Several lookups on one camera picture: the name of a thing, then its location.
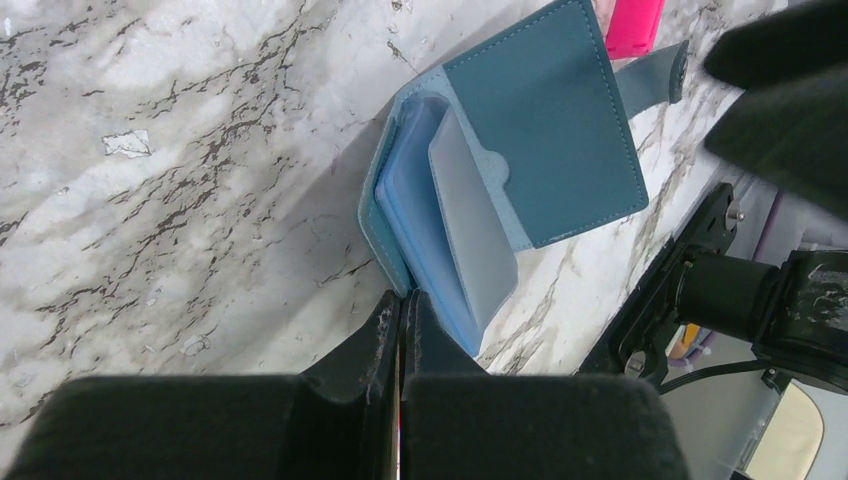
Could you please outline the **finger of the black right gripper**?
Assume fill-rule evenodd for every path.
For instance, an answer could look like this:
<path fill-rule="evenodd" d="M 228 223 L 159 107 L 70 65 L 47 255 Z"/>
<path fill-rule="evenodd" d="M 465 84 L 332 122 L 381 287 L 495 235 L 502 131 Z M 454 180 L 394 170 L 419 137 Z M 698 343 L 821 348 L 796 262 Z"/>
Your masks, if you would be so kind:
<path fill-rule="evenodd" d="M 731 29 L 703 69 L 742 91 L 705 149 L 846 218 L 846 2 L 804 2 Z"/>

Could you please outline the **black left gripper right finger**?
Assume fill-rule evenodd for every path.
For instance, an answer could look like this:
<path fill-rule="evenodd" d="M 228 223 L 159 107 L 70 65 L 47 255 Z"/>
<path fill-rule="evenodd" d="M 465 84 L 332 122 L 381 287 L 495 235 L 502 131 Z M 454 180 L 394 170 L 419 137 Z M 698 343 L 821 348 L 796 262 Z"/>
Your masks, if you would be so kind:
<path fill-rule="evenodd" d="M 405 479 L 686 479 L 668 412 L 618 375 L 486 372 L 440 326 L 429 296 L 403 307 Z"/>

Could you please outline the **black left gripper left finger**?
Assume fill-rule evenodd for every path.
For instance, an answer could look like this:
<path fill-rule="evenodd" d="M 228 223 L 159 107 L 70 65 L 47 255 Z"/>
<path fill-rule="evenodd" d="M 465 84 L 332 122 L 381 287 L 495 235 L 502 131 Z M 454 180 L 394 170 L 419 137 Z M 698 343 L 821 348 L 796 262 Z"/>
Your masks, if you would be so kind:
<path fill-rule="evenodd" d="M 298 374 L 93 376 L 37 414 L 11 479 L 393 479 L 402 302 Z"/>

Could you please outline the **teal card holder wallet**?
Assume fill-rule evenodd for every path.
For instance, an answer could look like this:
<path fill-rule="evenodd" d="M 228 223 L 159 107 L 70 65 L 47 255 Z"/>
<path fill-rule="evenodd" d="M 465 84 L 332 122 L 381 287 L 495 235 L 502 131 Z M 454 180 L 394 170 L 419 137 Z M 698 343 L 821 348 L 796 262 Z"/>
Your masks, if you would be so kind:
<path fill-rule="evenodd" d="M 614 69 L 593 5 L 554 1 L 407 83 L 358 206 L 394 291 L 477 355 L 519 252 L 646 208 L 629 123 L 681 99 L 688 47 Z"/>

